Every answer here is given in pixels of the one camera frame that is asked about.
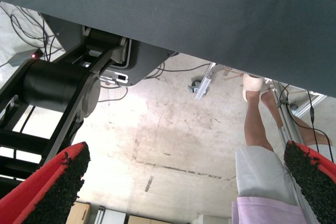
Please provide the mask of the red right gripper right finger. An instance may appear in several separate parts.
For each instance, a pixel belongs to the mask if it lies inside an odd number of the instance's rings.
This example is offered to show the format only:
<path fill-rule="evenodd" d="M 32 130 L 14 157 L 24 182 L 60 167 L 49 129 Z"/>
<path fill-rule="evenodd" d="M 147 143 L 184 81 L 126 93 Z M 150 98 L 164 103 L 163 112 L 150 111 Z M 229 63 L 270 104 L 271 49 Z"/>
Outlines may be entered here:
<path fill-rule="evenodd" d="M 285 165 L 320 223 L 335 223 L 335 163 L 314 149 L 289 141 Z"/>

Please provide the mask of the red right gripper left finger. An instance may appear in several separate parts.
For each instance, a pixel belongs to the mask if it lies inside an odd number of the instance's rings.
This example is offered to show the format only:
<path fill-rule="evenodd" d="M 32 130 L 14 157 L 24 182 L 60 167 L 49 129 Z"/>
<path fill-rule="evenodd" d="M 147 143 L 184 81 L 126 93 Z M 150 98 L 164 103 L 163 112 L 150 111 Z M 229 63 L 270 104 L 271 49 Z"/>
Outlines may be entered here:
<path fill-rule="evenodd" d="M 66 223 L 89 162 L 86 142 L 65 148 L 1 199 L 1 223 Z"/>

